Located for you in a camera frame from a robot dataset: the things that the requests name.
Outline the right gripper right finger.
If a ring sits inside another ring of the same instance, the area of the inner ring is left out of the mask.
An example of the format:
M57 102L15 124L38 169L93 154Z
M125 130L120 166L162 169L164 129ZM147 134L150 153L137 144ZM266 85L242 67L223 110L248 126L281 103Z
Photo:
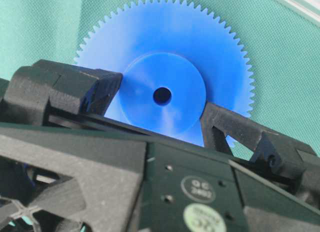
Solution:
M272 174L297 180L314 170L310 145L263 126L236 112L207 102L200 117L206 148L231 155L230 136L252 151L250 163Z

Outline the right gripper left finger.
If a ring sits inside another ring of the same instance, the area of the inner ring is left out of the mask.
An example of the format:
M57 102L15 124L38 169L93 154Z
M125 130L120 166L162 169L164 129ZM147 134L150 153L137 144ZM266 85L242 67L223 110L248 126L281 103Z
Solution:
M105 115L123 75L40 59L20 67L5 83L0 97L0 120L43 125L54 110L72 115Z

